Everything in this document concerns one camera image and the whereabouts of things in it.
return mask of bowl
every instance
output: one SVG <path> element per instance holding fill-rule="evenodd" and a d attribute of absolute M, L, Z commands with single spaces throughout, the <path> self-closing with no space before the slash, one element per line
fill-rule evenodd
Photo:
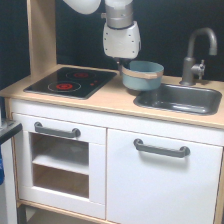
<path fill-rule="evenodd" d="M 160 87 L 164 67 L 149 61 L 131 61 L 122 66 L 123 84 L 133 90 L 149 91 Z"/>

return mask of burner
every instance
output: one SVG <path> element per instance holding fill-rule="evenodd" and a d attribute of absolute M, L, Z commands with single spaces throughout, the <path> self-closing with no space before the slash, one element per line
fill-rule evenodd
<path fill-rule="evenodd" d="M 53 92 L 74 92 L 81 88 L 76 82 L 54 82 L 48 85 L 48 89 Z"/>
<path fill-rule="evenodd" d="M 66 77 L 71 80 L 86 80 L 86 79 L 93 79 L 96 75 L 92 72 L 69 72 L 66 74 Z"/>

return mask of oven window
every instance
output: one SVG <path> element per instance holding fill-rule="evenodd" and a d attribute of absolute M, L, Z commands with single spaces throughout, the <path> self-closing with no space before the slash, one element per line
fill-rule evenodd
<path fill-rule="evenodd" d="M 33 183 L 53 191 L 89 198 L 89 144 L 30 133 Z"/>

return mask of metal handle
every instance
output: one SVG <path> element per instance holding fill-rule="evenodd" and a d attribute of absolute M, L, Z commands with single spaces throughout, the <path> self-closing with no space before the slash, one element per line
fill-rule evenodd
<path fill-rule="evenodd" d="M 141 139 L 135 139 L 134 145 L 138 151 L 154 153 L 158 155 L 171 156 L 177 158 L 184 158 L 190 155 L 190 149 L 186 146 L 181 147 L 180 150 L 157 148 L 150 145 L 143 145 L 143 141 Z"/>
<path fill-rule="evenodd" d="M 202 76 L 204 76 L 205 73 L 205 61 L 202 60 L 201 64 L 196 64 L 191 68 L 191 71 L 193 74 L 198 75 L 199 79 L 202 79 Z"/>
<path fill-rule="evenodd" d="M 35 131 L 41 134 L 47 134 L 47 135 L 53 135 L 57 137 L 63 137 L 63 138 L 78 138 L 81 135 L 81 132 L 79 129 L 75 128 L 72 130 L 72 132 L 66 132 L 56 129 L 50 129 L 50 128 L 44 128 L 40 122 L 36 122 L 34 124 Z"/>

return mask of drawer handle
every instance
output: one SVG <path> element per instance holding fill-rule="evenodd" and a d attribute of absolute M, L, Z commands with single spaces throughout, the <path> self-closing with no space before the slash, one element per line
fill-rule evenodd
<path fill-rule="evenodd" d="M 78 138 L 81 135 L 81 132 L 79 129 L 75 128 L 72 130 L 72 132 L 66 132 L 56 129 L 50 129 L 45 128 L 40 122 L 36 122 L 34 124 L 35 131 L 41 134 L 47 134 L 47 135 L 53 135 L 57 137 L 63 137 L 63 138 Z"/>
<path fill-rule="evenodd" d="M 134 145 L 138 151 L 154 153 L 158 155 L 171 156 L 177 158 L 184 158 L 190 155 L 190 149 L 186 146 L 181 147 L 180 150 L 165 149 L 150 145 L 144 145 L 141 139 L 135 139 Z"/>

